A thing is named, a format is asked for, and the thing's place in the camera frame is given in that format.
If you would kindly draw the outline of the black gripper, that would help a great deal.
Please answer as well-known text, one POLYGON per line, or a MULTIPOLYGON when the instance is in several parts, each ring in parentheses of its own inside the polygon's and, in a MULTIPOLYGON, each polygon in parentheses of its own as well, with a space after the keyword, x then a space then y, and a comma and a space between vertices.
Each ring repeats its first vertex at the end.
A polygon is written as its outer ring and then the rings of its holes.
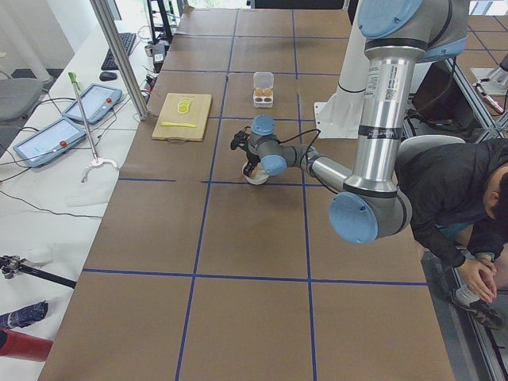
POLYGON ((255 153, 255 150, 251 148, 251 145, 248 141, 245 141, 243 150, 246 153, 247 164, 245 165, 242 172, 244 175, 251 175, 255 171, 257 165, 260 163, 260 157, 255 153))

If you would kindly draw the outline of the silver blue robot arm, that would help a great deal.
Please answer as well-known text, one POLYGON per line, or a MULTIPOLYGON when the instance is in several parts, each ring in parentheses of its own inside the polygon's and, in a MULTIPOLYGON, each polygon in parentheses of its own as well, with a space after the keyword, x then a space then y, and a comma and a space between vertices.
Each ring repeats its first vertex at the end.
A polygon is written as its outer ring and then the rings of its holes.
POLYGON ((361 1, 348 46, 361 103, 350 111, 358 125, 353 168, 319 154, 312 145, 285 145, 274 120, 254 118, 233 148, 247 155, 244 177, 253 184, 297 167, 335 191, 329 220, 353 244, 394 235, 410 222, 409 199, 394 183, 402 123, 416 64, 459 55, 467 39, 466 1, 361 1))

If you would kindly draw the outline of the person's clasped hands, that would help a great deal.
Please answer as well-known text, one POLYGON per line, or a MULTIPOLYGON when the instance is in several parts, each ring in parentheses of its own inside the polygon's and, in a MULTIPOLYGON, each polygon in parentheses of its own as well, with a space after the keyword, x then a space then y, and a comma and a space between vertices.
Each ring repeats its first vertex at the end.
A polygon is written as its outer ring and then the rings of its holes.
POLYGON ((484 302, 495 300, 497 297, 495 284, 497 270, 490 259, 486 256, 474 260, 466 259, 457 270, 468 288, 484 302))

